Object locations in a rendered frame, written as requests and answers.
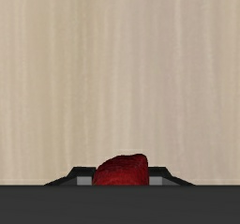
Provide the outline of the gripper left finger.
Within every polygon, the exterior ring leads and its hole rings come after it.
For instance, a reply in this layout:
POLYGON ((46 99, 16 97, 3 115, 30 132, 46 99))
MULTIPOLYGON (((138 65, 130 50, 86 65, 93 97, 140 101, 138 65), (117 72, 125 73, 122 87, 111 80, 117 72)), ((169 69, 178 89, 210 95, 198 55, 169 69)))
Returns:
POLYGON ((95 167, 73 167, 67 176, 47 183, 47 186, 91 186, 95 167))

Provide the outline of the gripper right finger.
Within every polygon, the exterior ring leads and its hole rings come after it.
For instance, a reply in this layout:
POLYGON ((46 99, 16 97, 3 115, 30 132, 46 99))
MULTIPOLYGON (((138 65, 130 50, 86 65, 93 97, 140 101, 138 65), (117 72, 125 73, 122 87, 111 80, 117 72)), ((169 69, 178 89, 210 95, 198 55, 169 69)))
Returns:
POLYGON ((150 186, 191 186, 191 183, 172 176, 166 167, 149 167, 150 186))

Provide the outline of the red strawberry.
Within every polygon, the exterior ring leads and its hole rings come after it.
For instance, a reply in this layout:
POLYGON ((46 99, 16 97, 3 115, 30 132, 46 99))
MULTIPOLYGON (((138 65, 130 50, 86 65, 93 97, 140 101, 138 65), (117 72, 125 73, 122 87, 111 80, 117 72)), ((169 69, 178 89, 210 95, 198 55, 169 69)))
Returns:
POLYGON ((148 186, 148 160, 143 154, 121 155, 103 162, 96 170, 94 186, 148 186))

